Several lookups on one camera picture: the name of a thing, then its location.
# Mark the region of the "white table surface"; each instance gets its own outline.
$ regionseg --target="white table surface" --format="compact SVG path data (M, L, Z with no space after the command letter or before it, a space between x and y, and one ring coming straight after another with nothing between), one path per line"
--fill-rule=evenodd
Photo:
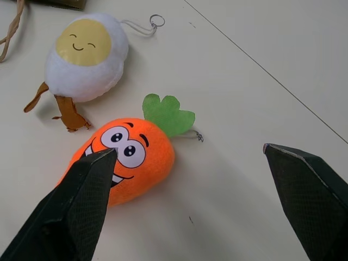
M348 141L348 1L187 1Z
M88 0L86 12L142 24L157 13L166 25L150 39L125 27L123 80L78 110L99 128L142 117L148 93L175 95L205 137L174 139L170 177L108 211L94 260L308 260L282 212L263 144L322 156L346 180L348 145L184 1ZM13 2L0 0L0 35L14 13ZM59 111L49 93L22 111L43 81L51 44L80 14L32 4L0 64L0 252L92 134L68 133L51 120Z

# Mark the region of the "fried egg plush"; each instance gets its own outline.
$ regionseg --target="fried egg plush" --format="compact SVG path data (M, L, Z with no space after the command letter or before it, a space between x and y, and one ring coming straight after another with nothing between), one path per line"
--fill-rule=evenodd
M87 102L109 91L120 80L128 39L120 22L107 14L83 15L72 21L55 41L46 60L45 81L25 107L31 111L49 90L57 100L68 131L90 124L74 103Z
M195 122L193 112L179 108L173 96L161 101L156 94L147 95L142 104L144 120L117 119L101 127L74 154L66 173L80 158L116 148L118 157L108 206L144 194L164 180L173 167L175 153L170 138L187 132Z

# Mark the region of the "brown cord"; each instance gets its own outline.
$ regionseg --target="brown cord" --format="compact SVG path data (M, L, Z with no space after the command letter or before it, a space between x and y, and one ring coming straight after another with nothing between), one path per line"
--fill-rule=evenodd
M7 54L7 51L9 49L10 40L11 40L12 36L14 36L14 34L16 33L16 31L19 27L21 15L22 15L23 10L24 10L24 5L25 5L25 0L17 0L17 15L13 19L12 23L9 26L7 36L4 39L0 40L0 45L5 43L4 50L2 51L2 54L0 56L0 63L2 63L4 61L6 54Z

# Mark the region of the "cartoon face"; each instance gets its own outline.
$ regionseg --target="cartoon face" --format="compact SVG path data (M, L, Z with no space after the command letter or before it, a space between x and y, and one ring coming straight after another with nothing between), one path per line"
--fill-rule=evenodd
M132 200L162 181L174 163L174 150L155 124L118 119L99 129L73 156L70 166L93 152L117 148L109 206Z
M68 63L94 66L109 56L111 37L100 22L80 19L62 32L55 43L55 50Z

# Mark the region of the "white tooth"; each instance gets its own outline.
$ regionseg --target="white tooth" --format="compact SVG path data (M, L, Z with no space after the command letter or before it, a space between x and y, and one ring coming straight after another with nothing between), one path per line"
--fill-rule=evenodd
M87 150L85 151L85 154L86 154L86 156L88 156L89 154L92 154L93 153L93 151L92 151L92 146L89 146L88 148L87 148Z
M116 175L113 175L113 182L120 183L123 180L123 178L120 178Z

